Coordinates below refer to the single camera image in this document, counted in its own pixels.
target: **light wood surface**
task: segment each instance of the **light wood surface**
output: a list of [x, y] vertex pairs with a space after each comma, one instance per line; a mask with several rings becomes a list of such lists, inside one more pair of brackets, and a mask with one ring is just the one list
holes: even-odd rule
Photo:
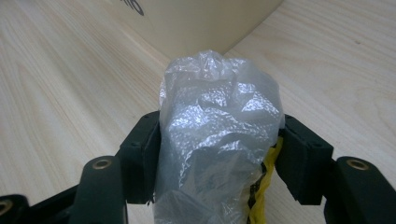
[[[158, 109], [170, 59], [110, 1], [0, 1], [0, 195], [30, 204], [77, 184], [83, 165], [114, 155]], [[396, 187], [396, 2], [285, 0], [227, 57], [245, 57], [280, 85], [285, 112], [335, 147], [374, 163]], [[268, 223], [324, 223], [275, 175]], [[129, 205], [130, 223], [153, 223]]]

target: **clear plastic bag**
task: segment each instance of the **clear plastic bag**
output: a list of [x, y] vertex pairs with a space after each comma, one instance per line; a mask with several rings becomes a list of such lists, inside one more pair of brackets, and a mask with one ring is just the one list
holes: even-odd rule
[[155, 223], [247, 223], [249, 187], [284, 124], [277, 83], [209, 50], [169, 64], [160, 103]]

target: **crumpled plastic wrap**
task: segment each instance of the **crumpled plastic wrap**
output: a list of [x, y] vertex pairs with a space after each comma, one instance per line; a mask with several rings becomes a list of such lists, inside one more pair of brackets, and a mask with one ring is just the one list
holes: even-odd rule
[[277, 83], [209, 50], [169, 64], [160, 104], [155, 223], [247, 223], [249, 186], [284, 125]]

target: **yellow object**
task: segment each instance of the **yellow object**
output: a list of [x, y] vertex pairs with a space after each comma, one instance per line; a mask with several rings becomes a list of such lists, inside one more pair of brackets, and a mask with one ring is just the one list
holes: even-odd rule
[[266, 173], [263, 175], [260, 181], [260, 186], [255, 193], [256, 202], [250, 209], [249, 213], [249, 223], [251, 224], [264, 224], [265, 214], [264, 214], [264, 192], [271, 183], [271, 176], [274, 171], [275, 162], [277, 156], [279, 155], [280, 149], [282, 148], [283, 137], [279, 136], [275, 147], [270, 147], [265, 159], [264, 166], [266, 168]]

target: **metal screw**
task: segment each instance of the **metal screw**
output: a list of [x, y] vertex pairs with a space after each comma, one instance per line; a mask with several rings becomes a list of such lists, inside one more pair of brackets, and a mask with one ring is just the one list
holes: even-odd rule
[[355, 168], [357, 170], [366, 171], [366, 170], [370, 169], [370, 167], [366, 163], [364, 163], [363, 161], [350, 159], [350, 160], [347, 160], [346, 163], [349, 166], [351, 166], [351, 167], [353, 167], [353, 168]]
[[102, 170], [102, 169], [106, 169], [110, 165], [111, 165], [111, 160], [99, 160], [92, 165], [92, 168], [95, 170]]
[[3, 214], [5, 214], [6, 212], [9, 211], [9, 209], [12, 208], [13, 202], [11, 200], [3, 200], [0, 201], [0, 216], [2, 216]]

